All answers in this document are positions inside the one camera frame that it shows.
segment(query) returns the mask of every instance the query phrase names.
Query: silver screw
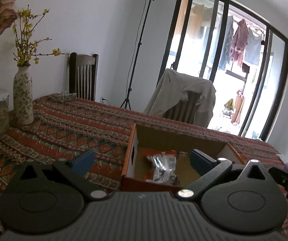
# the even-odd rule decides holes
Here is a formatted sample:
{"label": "silver screw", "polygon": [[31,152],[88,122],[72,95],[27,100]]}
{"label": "silver screw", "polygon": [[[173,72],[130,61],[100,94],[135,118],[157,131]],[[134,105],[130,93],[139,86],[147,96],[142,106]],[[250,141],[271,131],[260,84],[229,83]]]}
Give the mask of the silver screw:
{"label": "silver screw", "polygon": [[95,199],[102,199],[107,196],[106,192],[103,190],[94,190],[90,193],[90,196]]}
{"label": "silver screw", "polygon": [[194,196],[194,192],[189,189],[182,189],[179,192],[177,192],[178,196],[181,198],[191,198]]}

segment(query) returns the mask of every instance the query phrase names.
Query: white ceramic vase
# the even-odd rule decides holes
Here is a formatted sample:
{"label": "white ceramic vase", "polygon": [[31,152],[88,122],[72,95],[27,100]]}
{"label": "white ceramic vase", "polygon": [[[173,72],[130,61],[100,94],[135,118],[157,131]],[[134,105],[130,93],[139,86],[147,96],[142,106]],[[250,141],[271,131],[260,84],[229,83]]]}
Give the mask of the white ceramic vase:
{"label": "white ceramic vase", "polygon": [[18,72],[14,78],[14,114],[18,125],[28,125],[34,121],[33,80],[28,73],[29,66],[18,66]]}

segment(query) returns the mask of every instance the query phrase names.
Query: table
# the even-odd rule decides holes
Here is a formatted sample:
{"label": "table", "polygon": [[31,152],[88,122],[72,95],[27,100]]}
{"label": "table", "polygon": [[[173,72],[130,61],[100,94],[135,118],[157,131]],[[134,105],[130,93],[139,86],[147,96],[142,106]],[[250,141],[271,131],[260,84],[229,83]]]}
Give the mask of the table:
{"label": "table", "polygon": [[[25,159],[51,164],[72,159],[86,148],[95,151],[96,162],[85,178],[108,191],[118,190],[132,125],[230,143],[246,162],[260,160],[265,167],[283,167],[269,144],[190,124],[77,99],[67,103],[49,95],[34,102],[34,122],[10,128],[0,137],[0,193]],[[288,217],[283,232],[288,230]]]}

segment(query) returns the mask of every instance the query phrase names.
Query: chair backrest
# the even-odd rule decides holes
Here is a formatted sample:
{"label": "chair backrest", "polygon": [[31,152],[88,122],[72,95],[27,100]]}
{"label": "chair backrest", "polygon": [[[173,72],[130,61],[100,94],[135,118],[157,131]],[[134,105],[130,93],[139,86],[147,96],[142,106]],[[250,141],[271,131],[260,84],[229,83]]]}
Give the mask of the chair backrest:
{"label": "chair backrest", "polygon": [[178,104],[176,104],[173,108],[170,108],[163,115],[164,118],[185,122],[188,124],[193,124],[194,116],[198,106],[196,102],[200,98],[200,94],[195,92],[187,92],[188,100],[180,100]]}
{"label": "chair backrest", "polygon": [[98,54],[71,53],[69,58],[69,93],[78,98],[95,100]]}

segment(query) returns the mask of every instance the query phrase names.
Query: open box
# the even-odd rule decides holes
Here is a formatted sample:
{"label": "open box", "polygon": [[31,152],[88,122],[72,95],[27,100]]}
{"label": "open box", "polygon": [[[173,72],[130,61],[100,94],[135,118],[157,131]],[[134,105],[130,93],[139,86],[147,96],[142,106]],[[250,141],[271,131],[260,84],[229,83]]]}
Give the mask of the open box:
{"label": "open box", "polygon": [[[175,174],[180,181],[180,187],[145,182],[145,177],[152,169],[151,162],[143,154],[147,148],[187,153],[180,155],[176,161]],[[245,164],[234,148],[225,142],[206,140],[135,124],[128,143],[120,190],[176,193],[200,178],[190,164],[190,154],[193,149],[198,149],[213,159],[224,157],[235,164]]]}

